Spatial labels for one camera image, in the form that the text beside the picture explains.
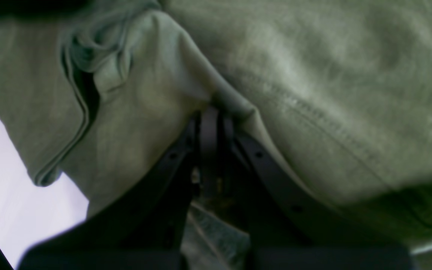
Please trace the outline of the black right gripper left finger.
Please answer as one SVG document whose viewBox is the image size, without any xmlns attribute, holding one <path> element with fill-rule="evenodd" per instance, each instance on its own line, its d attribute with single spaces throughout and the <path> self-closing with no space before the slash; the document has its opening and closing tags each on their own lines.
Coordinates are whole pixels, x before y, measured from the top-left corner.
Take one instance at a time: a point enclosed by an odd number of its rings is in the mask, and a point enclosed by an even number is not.
<svg viewBox="0 0 432 270">
<path fill-rule="evenodd" d="M 190 119 L 133 188 L 99 214 L 31 248 L 21 270 L 185 270 L 180 243 L 190 201 L 221 193 L 220 112 Z"/>
</svg>

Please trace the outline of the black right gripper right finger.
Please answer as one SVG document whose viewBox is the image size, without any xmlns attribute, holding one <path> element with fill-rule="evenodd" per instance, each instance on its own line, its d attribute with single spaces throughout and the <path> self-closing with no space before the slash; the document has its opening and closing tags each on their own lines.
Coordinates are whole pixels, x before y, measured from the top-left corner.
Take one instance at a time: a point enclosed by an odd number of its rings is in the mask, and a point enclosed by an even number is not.
<svg viewBox="0 0 432 270">
<path fill-rule="evenodd" d="M 298 187 L 255 139 L 218 113 L 218 195 L 250 233 L 252 270 L 413 270 L 408 250 Z"/>
</svg>

